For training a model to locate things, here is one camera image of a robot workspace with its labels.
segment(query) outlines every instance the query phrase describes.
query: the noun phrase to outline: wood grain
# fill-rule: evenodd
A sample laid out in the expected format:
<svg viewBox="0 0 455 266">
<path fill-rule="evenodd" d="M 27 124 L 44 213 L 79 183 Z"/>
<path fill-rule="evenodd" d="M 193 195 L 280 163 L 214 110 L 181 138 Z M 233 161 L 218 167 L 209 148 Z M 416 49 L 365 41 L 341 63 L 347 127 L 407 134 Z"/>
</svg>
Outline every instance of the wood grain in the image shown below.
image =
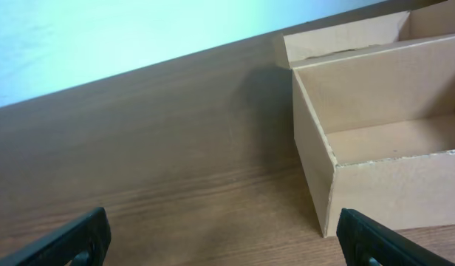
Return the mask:
<svg viewBox="0 0 455 266">
<path fill-rule="evenodd" d="M 106 265 L 342 265 L 337 239 L 321 237 L 293 142 L 291 73 L 274 66 L 270 39 L 0 109 L 0 256 L 103 206 Z M 455 226 L 404 234 L 455 261 Z"/>
</svg>

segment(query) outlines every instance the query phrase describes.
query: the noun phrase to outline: light blue surface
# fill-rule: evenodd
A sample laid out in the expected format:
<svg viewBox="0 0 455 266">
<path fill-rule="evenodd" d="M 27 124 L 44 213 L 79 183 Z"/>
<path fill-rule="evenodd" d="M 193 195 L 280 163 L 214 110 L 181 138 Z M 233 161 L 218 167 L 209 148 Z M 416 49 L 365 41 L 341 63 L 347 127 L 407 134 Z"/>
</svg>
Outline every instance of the light blue surface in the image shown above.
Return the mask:
<svg viewBox="0 0 455 266">
<path fill-rule="evenodd" d="M 0 0 L 0 107 L 383 0 Z"/>
</svg>

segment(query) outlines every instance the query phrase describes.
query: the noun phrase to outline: black object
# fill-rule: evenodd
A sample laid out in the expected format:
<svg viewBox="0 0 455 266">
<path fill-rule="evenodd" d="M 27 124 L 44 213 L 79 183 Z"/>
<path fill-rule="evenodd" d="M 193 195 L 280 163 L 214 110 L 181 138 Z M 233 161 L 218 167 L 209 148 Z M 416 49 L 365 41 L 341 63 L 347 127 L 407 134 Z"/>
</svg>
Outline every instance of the black object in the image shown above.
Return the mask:
<svg viewBox="0 0 455 266">
<path fill-rule="evenodd" d="M 96 208 L 58 230 L 0 259 L 0 266 L 101 266 L 111 242 L 104 208 Z"/>
<path fill-rule="evenodd" d="M 342 209 L 336 235 L 348 266 L 455 265 L 356 210 Z"/>
</svg>

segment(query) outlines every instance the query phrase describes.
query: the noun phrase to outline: wooden box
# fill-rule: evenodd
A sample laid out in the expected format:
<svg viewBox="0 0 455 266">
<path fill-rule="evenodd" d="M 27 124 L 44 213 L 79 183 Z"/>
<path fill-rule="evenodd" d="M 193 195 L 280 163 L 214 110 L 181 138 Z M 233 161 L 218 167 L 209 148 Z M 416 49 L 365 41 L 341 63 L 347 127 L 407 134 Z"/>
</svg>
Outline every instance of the wooden box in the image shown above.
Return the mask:
<svg viewBox="0 0 455 266">
<path fill-rule="evenodd" d="M 455 0 L 275 40 L 324 236 L 455 224 Z"/>
</svg>

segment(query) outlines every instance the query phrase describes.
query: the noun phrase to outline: wooden table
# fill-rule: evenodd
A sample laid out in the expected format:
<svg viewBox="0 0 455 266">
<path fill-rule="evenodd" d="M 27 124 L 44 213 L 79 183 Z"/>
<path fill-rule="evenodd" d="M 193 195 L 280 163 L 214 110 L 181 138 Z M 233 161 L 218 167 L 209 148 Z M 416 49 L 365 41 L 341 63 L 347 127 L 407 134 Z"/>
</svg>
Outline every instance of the wooden table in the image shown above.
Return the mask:
<svg viewBox="0 0 455 266">
<path fill-rule="evenodd" d="M 293 33 L 417 7 L 388 1 Z M 106 265 L 343 265 L 271 34 L 0 109 L 0 256 L 96 206 Z M 401 232 L 455 262 L 455 225 Z"/>
</svg>

